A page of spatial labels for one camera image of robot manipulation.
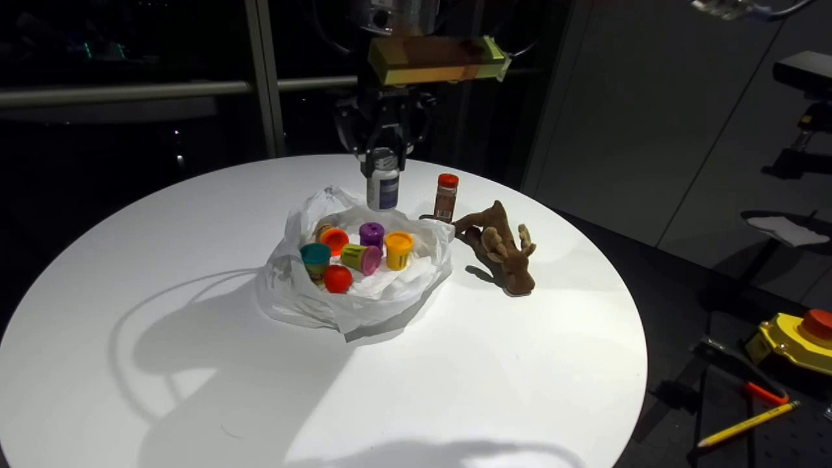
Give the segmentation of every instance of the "brown toy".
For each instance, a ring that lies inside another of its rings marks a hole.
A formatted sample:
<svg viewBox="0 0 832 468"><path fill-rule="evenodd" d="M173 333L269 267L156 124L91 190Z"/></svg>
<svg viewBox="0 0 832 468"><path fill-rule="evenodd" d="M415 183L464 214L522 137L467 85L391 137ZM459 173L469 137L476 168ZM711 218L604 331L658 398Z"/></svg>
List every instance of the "brown toy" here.
<svg viewBox="0 0 832 468"><path fill-rule="evenodd" d="M535 253L535 244L522 223L517 233L521 249L499 201L482 214L456 222L456 236L472 244L476 258L493 270L493 280L513 296L526 296L535 289L535 280L529 274L529 258Z"/></svg>

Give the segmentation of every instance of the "white round table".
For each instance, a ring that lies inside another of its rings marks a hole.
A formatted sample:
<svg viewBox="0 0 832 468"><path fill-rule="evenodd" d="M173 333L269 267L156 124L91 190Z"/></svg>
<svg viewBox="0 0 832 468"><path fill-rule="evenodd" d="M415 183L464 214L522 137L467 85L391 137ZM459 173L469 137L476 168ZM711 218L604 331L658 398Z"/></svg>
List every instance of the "white round table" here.
<svg viewBox="0 0 832 468"><path fill-rule="evenodd" d="M446 166L408 162L402 211ZM70 244L0 348L0 443L21 468L600 468L642 409L646 331L615 264L535 201L461 173L459 215L529 223L539 289L456 270L405 331L346 342L269 322L252 270L352 155L277 159L153 193Z"/></svg>

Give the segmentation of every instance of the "red marker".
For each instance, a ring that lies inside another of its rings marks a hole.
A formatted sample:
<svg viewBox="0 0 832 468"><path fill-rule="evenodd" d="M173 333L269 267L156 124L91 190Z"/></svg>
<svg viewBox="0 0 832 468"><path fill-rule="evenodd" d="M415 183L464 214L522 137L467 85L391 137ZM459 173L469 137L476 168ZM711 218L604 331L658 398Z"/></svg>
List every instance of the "red marker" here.
<svg viewBox="0 0 832 468"><path fill-rule="evenodd" d="M786 406L789 404L789 398L775 394L775 392L760 387L758 381L747 381L745 391L747 391L750 398L766 400L769 406Z"/></svg>

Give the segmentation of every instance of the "red object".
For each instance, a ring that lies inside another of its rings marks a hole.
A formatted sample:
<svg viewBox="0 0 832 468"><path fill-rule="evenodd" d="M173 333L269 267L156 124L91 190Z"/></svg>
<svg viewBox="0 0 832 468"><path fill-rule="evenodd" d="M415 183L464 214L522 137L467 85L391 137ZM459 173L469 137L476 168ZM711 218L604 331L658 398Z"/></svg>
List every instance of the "red object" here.
<svg viewBox="0 0 832 468"><path fill-rule="evenodd" d="M816 339L832 339L832 313L828 310L808 310L802 327L807 327Z"/></svg>
<svg viewBox="0 0 832 468"><path fill-rule="evenodd" d="M789 398L775 394L775 392L760 387L758 381L747 381L745 391L747 391L750 398L766 400L766 404L769 404L769 406L786 406L786 404L789 404Z"/></svg>
<svg viewBox="0 0 832 468"><path fill-rule="evenodd" d="M321 244L330 248L333 258L338 258L344 253L344 248L348 244L348 233L344 228L322 228L321 231Z"/></svg>
<svg viewBox="0 0 832 468"><path fill-rule="evenodd" d="M329 270L322 270L322 285L330 294L346 294L348 285L353 285L353 274L348 274L344 264L329 264Z"/></svg>
<svg viewBox="0 0 832 468"><path fill-rule="evenodd" d="M442 188L459 188L459 184L461 184L461 176L456 176L456 173L441 173L441 184L442 184Z"/></svg>

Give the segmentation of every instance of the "colorful bottle cap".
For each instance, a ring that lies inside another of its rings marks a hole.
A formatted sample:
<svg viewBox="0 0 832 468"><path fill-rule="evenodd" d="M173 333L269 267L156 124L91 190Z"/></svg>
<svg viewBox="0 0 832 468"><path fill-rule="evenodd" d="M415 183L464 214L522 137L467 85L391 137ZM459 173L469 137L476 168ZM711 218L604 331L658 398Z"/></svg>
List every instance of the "colorful bottle cap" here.
<svg viewBox="0 0 832 468"><path fill-rule="evenodd" d="M342 262L361 275L373 275L382 264L382 249L374 244L348 244L342 253Z"/></svg>
<svg viewBox="0 0 832 468"><path fill-rule="evenodd" d="M329 225L321 231L321 244L330 248L330 255L338 258L342 249L348 244L348 233L338 225Z"/></svg>
<svg viewBox="0 0 832 468"><path fill-rule="evenodd" d="M461 176L456 176L456 173L441 173L441 184L442 184L442 188L459 188L459 184L461 184Z"/></svg>
<svg viewBox="0 0 832 468"><path fill-rule="evenodd" d="M330 248L325 244L304 244L301 261L313 280L321 280L322 270L330 264Z"/></svg>
<svg viewBox="0 0 832 468"><path fill-rule="evenodd" d="M415 236L405 231L391 231L385 236L385 248L389 248L389 267L403 270L412 261L412 253L415 253Z"/></svg>
<svg viewBox="0 0 832 468"><path fill-rule="evenodd" d="M382 223L361 223L360 236L361 236L361 244L382 248L385 225Z"/></svg>
<svg viewBox="0 0 832 468"><path fill-rule="evenodd" d="M322 285L330 294L346 294L353 285L353 275L344 264L329 264L322 274Z"/></svg>

